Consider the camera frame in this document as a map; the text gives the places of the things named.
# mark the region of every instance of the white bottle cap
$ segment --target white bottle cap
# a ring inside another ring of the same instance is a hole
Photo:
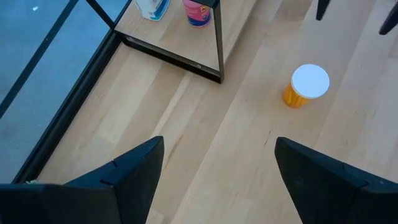
[[[314,99],[322,96],[329,89],[329,75],[318,65],[306,64],[293,73],[292,87],[301,97]]]

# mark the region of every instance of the wooden floor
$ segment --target wooden floor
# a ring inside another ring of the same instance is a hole
[[[394,0],[259,0],[222,85],[120,46],[41,173],[64,183],[151,136],[165,137],[148,223],[300,223],[274,158],[278,136],[398,181],[398,36],[378,30]],[[328,93],[281,100],[303,63]]]

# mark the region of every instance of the cleaning product bottle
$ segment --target cleaning product bottle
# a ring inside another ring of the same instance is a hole
[[[170,0],[135,0],[135,3],[144,18],[159,21],[166,13]]]
[[[210,8],[191,0],[182,0],[188,21],[195,27],[204,27],[210,23]]]

